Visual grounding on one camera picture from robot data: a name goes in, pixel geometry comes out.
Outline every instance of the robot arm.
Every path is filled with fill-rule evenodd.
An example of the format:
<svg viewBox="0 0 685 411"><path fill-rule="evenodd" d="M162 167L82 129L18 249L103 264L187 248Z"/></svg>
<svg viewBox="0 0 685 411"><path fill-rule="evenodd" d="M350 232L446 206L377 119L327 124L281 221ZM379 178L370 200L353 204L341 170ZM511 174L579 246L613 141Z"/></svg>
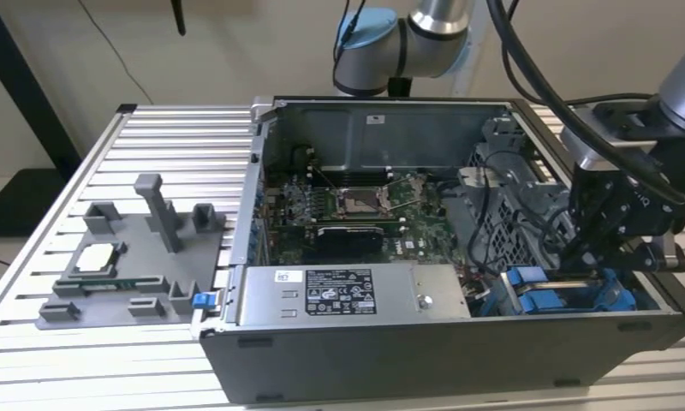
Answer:
<svg viewBox="0 0 685 411"><path fill-rule="evenodd" d="M391 9L347 13L334 58L334 87L369 97L398 77L435 77L466 57L467 0L421 0L407 18Z"/></svg>
<svg viewBox="0 0 685 411"><path fill-rule="evenodd" d="M619 153L685 194L685 56L658 90L646 102L602 103L575 112ZM685 227L685 202L670 204L654 195L569 130L562 141L577 161L569 198L577 235L562 249L561 271L685 271L673 239ZM641 236L651 242L623 247Z"/></svg>

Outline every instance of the black stand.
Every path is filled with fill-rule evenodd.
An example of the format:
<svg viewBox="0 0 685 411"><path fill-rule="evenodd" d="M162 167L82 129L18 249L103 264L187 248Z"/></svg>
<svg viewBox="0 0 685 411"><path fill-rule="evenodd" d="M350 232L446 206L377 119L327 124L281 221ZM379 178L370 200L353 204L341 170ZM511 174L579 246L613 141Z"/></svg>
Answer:
<svg viewBox="0 0 685 411"><path fill-rule="evenodd" d="M81 158L1 18L0 81L55 166L55 170L18 171L0 192L0 236L25 236L43 218Z"/></svg>

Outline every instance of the metal slotted table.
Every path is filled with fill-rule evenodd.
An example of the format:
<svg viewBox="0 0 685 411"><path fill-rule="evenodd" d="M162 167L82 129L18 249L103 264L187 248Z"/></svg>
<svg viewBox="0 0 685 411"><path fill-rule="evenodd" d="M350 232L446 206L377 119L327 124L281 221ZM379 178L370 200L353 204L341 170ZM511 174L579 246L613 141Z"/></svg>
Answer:
<svg viewBox="0 0 685 411"><path fill-rule="evenodd" d="M558 134L553 113L535 112ZM123 214L147 212L131 189L139 172L162 173L163 197L178 211L209 202L226 213L215 280L225 283L249 124L249 107L139 106L114 116L0 282L0 409L242 409L227 403L189 325L39 331L33 320L86 230L90 202L113 200ZM678 242L685 248L685 232ZM685 273L678 278L685 285ZM685 338L666 351L634 355L589 389L286 409L685 409Z"/></svg>

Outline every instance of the blue latch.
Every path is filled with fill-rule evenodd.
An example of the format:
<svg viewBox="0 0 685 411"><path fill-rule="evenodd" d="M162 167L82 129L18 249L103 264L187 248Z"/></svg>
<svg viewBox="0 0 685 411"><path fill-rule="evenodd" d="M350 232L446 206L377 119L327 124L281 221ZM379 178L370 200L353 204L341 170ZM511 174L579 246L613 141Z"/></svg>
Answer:
<svg viewBox="0 0 685 411"><path fill-rule="evenodd" d="M193 297L193 309L211 310L215 308L215 293L198 293Z"/></svg>
<svg viewBox="0 0 685 411"><path fill-rule="evenodd" d="M562 301L551 289L538 289L522 294L518 298L522 311L527 314L563 308Z"/></svg>

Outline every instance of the metal case panel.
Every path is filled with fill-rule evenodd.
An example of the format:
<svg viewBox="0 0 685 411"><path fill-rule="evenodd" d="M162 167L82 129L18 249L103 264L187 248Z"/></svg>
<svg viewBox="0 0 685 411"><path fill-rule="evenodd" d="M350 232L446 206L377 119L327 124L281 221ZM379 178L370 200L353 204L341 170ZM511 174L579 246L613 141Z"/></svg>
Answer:
<svg viewBox="0 0 685 411"><path fill-rule="evenodd" d="M227 398L446 396L589 384L657 342L679 315L503 319L206 334Z"/></svg>

